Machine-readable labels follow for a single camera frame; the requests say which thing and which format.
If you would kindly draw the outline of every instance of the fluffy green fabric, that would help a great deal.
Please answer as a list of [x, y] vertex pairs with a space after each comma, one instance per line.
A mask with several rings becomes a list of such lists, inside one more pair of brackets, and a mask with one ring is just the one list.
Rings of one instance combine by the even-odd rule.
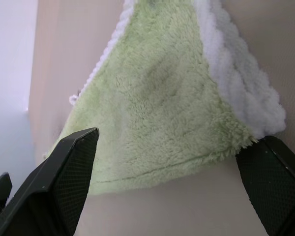
[[89, 127], [100, 130], [90, 194], [189, 175], [253, 140], [209, 77], [189, 0], [135, 5], [59, 139]]

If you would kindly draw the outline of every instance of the towel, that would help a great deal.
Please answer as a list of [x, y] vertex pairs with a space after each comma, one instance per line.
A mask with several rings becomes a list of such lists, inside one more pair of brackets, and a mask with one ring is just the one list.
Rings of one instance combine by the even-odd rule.
[[90, 194], [194, 174], [285, 128], [219, 0], [126, 0], [57, 142], [98, 127]]

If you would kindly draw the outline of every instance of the textured plastic surface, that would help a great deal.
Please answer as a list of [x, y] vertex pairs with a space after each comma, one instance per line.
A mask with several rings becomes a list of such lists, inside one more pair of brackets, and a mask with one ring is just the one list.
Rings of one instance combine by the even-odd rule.
[[275, 152], [277, 140], [267, 137], [243, 149], [237, 156], [242, 182], [251, 204], [270, 236], [290, 235], [295, 222], [295, 172], [284, 158], [295, 158], [286, 150]]
[[0, 176], [0, 213], [4, 210], [12, 189], [12, 182], [9, 173]]
[[92, 133], [76, 143], [53, 186], [53, 196], [69, 235], [75, 232], [89, 191], [90, 167], [94, 161], [90, 156], [95, 156], [95, 135]]
[[98, 136], [98, 129], [92, 128], [58, 143], [0, 215], [0, 236], [73, 236], [87, 197]]

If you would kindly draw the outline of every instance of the white border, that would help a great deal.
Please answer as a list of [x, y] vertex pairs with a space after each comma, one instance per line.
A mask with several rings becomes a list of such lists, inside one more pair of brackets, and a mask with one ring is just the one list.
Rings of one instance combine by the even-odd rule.
[[221, 96], [255, 138], [285, 129], [285, 111], [267, 75], [239, 36], [220, 0], [194, 0], [204, 56]]
[[136, 3], [137, 0], [125, 0], [123, 4], [123, 11], [120, 15], [119, 22], [116, 26], [116, 29], [114, 33], [112, 34], [111, 40], [108, 42], [107, 47], [104, 50], [103, 55], [100, 57], [99, 62], [96, 64], [94, 70], [92, 73], [89, 75], [89, 78], [87, 79], [87, 82], [84, 84], [83, 89], [79, 94], [74, 94], [70, 96], [69, 102], [71, 105], [74, 105], [76, 101], [79, 99], [79, 97], [82, 95], [82, 93], [85, 91], [87, 86], [90, 84], [90, 82], [93, 80], [95, 77], [96, 73], [99, 71], [103, 63], [106, 61], [108, 58], [110, 52], [113, 50], [115, 45], [117, 44], [118, 40], [120, 39], [121, 36], [123, 36], [125, 28], [129, 24], [130, 18], [133, 14], [133, 9], [134, 9], [134, 4]]

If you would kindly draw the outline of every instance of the wall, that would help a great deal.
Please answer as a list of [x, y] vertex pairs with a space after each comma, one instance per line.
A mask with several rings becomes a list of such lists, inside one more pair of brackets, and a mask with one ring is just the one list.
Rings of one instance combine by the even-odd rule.
[[[123, 0], [41, 0], [29, 114], [36, 163], [61, 131], [69, 96], [83, 87]], [[235, 160], [151, 188], [89, 196], [76, 236], [266, 236]]]
[[37, 0], [0, 0], [0, 175], [9, 172], [11, 196], [34, 169], [27, 114]]

